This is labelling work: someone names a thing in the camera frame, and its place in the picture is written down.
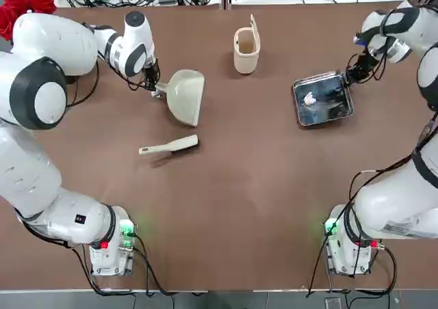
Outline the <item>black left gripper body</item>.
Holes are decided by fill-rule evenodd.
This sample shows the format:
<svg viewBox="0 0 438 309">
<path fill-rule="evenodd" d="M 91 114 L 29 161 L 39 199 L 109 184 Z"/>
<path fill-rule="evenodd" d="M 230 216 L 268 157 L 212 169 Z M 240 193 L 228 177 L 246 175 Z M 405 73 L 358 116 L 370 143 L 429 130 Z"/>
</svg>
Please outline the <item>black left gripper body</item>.
<svg viewBox="0 0 438 309">
<path fill-rule="evenodd" d="M 145 63 L 142 69 L 144 80 L 159 80 L 160 79 L 160 69 L 158 59 L 154 62 L 150 61 Z"/>
</svg>

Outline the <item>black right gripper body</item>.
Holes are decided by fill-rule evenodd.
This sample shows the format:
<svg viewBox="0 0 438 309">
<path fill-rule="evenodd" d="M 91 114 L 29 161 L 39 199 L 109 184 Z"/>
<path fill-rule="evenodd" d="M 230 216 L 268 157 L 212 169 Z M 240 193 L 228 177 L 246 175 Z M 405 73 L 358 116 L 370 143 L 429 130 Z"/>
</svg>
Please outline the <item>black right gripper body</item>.
<svg viewBox="0 0 438 309">
<path fill-rule="evenodd" d="M 355 68 L 357 70 L 374 70 L 374 68 L 380 63 L 379 59 L 376 59 L 368 48 L 364 48 L 362 53 L 358 56 Z"/>
</svg>

